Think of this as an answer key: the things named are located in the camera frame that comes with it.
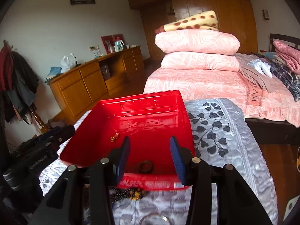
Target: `pink blanket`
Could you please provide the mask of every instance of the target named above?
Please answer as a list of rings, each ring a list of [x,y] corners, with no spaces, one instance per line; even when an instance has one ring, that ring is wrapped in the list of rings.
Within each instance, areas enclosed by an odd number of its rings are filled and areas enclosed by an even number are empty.
[[[300,74],[300,51],[279,40],[275,40],[273,44],[275,46],[275,51],[286,62],[290,70],[296,74]]]
[[[235,56],[200,52],[172,52],[161,62],[163,69],[211,69],[239,71],[239,62]]]
[[[165,53],[185,51],[233,55],[240,47],[240,42],[232,34],[196,29],[159,33],[155,43]]]
[[[239,56],[248,61],[257,58],[243,54]],[[243,110],[246,117],[287,120],[299,127],[300,101],[294,101],[292,94],[278,78],[271,80],[276,90],[267,93],[246,81],[239,72],[159,68],[149,76],[144,93],[176,89],[180,90],[186,101],[228,98]]]

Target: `dark wooden headboard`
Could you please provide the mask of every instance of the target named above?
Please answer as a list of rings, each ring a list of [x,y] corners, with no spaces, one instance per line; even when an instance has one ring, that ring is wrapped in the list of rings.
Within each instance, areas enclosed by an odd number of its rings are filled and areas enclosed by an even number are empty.
[[[284,42],[290,42],[295,46],[288,45],[294,49],[300,50],[300,39],[288,35],[270,34],[270,52],[275,52],[275,46],[273,45],[274,40],[282,40]]]

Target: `wooden coat rack pole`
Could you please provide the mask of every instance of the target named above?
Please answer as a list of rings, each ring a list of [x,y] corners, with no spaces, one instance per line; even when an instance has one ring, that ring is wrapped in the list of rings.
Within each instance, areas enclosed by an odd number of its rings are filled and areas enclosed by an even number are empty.
[[[47,131],[49,131],[50,129],[47,127],[47,125],[43,122],[43,120],[40,118],[40,116],[36,113],[35,110],[32,110],[30,108],[30,112],[32,113],[32,115],[34,116],[34,119],[38,122],[38,124],[42,127],[40,130],[42,132],[42,134],[46,133]]]

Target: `white garment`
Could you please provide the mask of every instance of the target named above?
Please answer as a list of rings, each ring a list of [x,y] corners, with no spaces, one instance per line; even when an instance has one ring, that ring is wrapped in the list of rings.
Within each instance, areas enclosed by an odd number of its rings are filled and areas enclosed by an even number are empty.
[[[270,71],[271,66],[259,59],[255,59],[250,61],[249,63],[247,63],[247,65],[253,67],[257,72],[259,72],[260,74],[266,74],[267,76],[269,76],[270,78],[272,78],[272,73]]]

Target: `red tray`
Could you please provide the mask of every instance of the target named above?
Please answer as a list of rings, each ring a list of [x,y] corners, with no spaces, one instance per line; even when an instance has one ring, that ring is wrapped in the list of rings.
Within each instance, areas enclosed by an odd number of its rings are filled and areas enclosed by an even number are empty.
[[[110,138],[119,133],[111,142]],[[178,180],[170,137],[195,155],[191,124],[180,91],[164,91],[99,101],[79,126],[60,155],[67,165],[87,167],[107,157],[130,138],[130,153],[120,188],[146,190],[184,188]],[[140,174],[138,166],[151,160],[151,174]]]

